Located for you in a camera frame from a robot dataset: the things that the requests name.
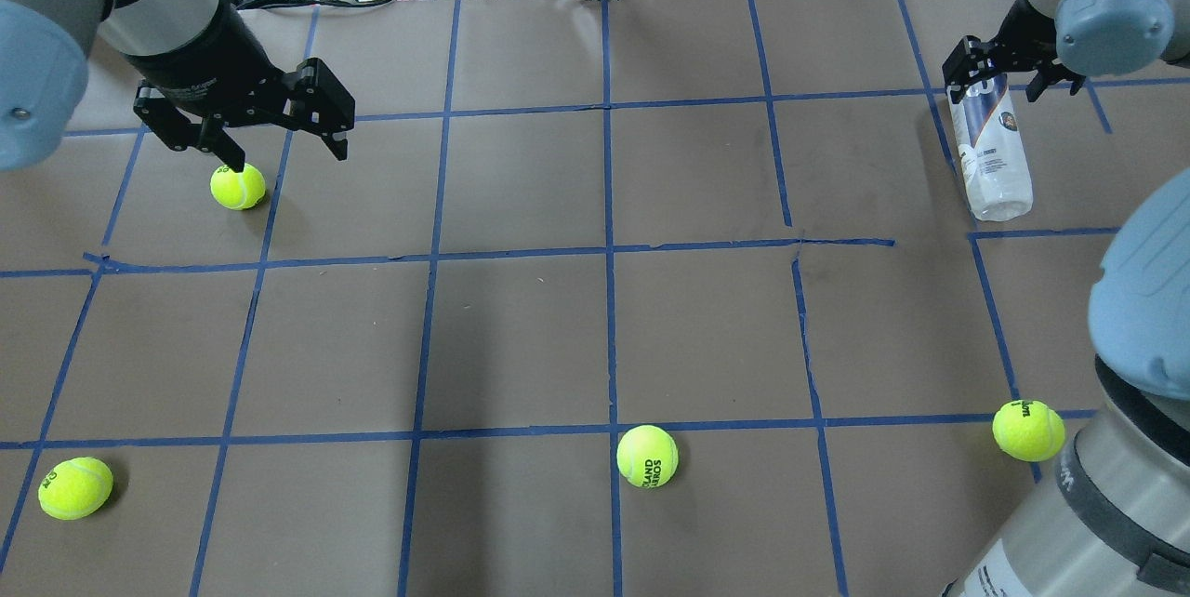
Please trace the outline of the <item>white blue tennis ball can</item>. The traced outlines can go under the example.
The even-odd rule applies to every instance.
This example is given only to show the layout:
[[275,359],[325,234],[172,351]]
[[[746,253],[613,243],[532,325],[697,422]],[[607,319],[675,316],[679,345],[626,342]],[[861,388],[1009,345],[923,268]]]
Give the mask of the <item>white blue tennis ball can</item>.
[[1034,191],[1008,78],[972,84],[948,103],[958,165],[975,219],[1008,221],[1032,210]]

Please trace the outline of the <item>tennis ball far outer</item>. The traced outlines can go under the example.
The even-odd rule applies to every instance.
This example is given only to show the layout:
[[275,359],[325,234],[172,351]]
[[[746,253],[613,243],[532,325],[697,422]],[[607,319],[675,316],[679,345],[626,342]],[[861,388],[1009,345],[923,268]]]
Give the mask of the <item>tennis ball far outer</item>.
[[242,172],[224,165],[212,172],[209,190],[217,203],[228,210],[250,210],[264,197],[267,186],[264,175],[251,164],[245,164]]

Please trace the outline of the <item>tennis ball by near base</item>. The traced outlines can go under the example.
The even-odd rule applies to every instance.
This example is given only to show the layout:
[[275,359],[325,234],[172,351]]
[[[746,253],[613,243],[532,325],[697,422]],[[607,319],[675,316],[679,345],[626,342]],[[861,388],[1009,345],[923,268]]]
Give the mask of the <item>tennis ball by near base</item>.
[[1008,402],[995,411],[992,436],[1007,455],[1038,464],[1063,450],[1066,428],[1052,407],[1036,400],[1021,400]]

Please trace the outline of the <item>tennis ball far inner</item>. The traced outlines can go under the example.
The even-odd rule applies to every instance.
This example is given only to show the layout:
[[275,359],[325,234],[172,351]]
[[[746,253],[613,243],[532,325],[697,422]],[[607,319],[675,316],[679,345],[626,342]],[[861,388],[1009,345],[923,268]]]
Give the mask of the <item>tennis ball far inner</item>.
[[40,509],[61,521],[84,519],[98,513],[114,489],[114,475],[100,458],[79,457],[60,461],[44,475],[37,488]]

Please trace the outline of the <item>tennis ball centre row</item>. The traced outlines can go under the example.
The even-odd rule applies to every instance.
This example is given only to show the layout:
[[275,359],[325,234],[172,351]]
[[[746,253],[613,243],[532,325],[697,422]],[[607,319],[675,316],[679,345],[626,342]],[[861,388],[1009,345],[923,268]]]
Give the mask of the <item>tennis ball centre row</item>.
[[668,485],[679,469],[679,445],[660,427],[637,426],[616,445],[616,469],[634,488]]

